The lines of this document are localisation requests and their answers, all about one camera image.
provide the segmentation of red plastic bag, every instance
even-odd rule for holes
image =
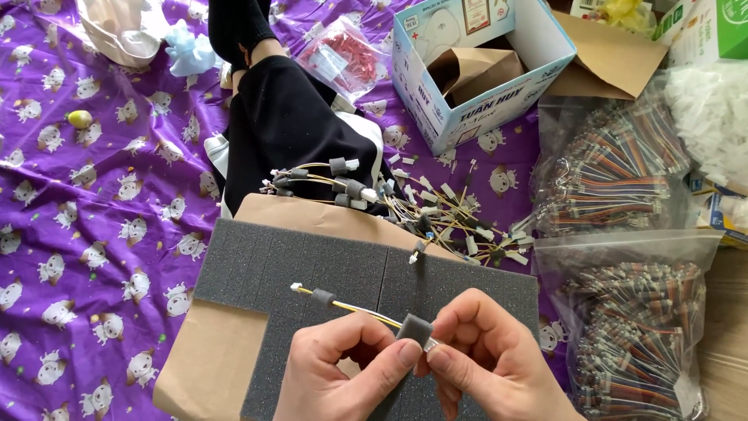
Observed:
[[[387,76],[386,57],[341,16],[301,51],[296,62],[353,104]]]

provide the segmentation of white fabric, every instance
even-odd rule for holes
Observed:
[[[374,186],[368,186],[374,188],[379,176],[382,152],[384,149],[384,142],[381,138],[381,129],[373,121],[369,121],[355,114],[337,111],[335,112],[335,115],[337,115],[337,117],[341,120],[345,121],[353,130],[356,131],[356,133],[369,139],[376,146],[377,156],[374,159],[374,165],[371,169]],[[221,173],[221,175],[224,176],[225,179],[228,174],[229,166],[228,140],[226,140],[226,138],[222,134],[216,133],[208,139],[205,139],[205,142],[203,142],[203,146],[205,147],[205,152],[208,154],[208,159],[213,163],[215,168],[218,170],[218,172]],[[232,219],[231,212],[229,211],[228,206],[226,206],[224,197],[225,195],[221,195],[221,218]]]
[[[76,5],[91,43],[123,66],[150,64],[169,30],[159,0],[76,0]]]

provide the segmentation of paper bag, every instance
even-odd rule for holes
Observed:
[[[634,100],[667,53],[667,46],[620,28],[557,11],[577,57],[545,94]]]
[[[445,97],[452,94],[452,107],[524,73],[516,52],[487,48],[448,49],[428,71]]]
[[[254,193],[234,219],[407,250],[419,240],[359,210]],[[433,244],[426,254],[459,260]],[[153,404],[182,421],[240,420],[267,320],[263,313],[194,299],[156,379]],[[339,366],[349,376],[358,371],[349,361]]]

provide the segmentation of purple fabric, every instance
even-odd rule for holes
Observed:
[[[328,24],[352,11],[362,13],[364,33],[379,43],[393,7],[406,5],[320,1],[273,8],[273,28],[292,52],[301,51],[315,21]],[[15,3],[0,1],[0,419],[168,421],[151,395],[219,214],[202,141],[225,128],[229,91],[218,87],[216,69],[196,80],[172,77],[163,51],[141,72],[84,49],[70,33],[78,22],[73,0]],[[169,23],[186,19],[206,33],[201,4],[193,3],[191,15],[188,6],[167,0]],[[502,127],[506,144],[492,157],[472,142],[454,160],[437,160],[389,80],[360,105],[377,100],[387,101],[386,112],[367,117],[383,129],[404,127],[409,140],[398,152],[417,157],[415,165],[395,168],[460,190],[476,159],[468,194],[482,218],[505,228],[530,212],[527,180],[539,152],[534,111]],[[76,110],[93,115],[92,130],[67,122]],[[387,147],[387,157],[396,152]],[[499,165],[517,178],[501,199],[489,183]],[[502,268],[530,269],[506,259]],[[540,303],[549,323],[558,319],[544,295]],[[553,332],[550,324],[545,330]],[[564,349],[546,357],[565,385]]]

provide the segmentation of foam block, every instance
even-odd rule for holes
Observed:
[[[405,320],[433,320],[439,309],[469,287],[482,289],[538,336],[537,281],[532,276],[420,255],[412,250],[219,219],[211,237],[195,298],[269,313],[265,337],[242,407],[250,420],[270,421],[278,402],[293,333],[348,312],[323,309],[301,282],[345,303]],[[485,420],[468,397],[459,420]],[[432,380],[408,378],[387,421],[436,420],[441,409]]]

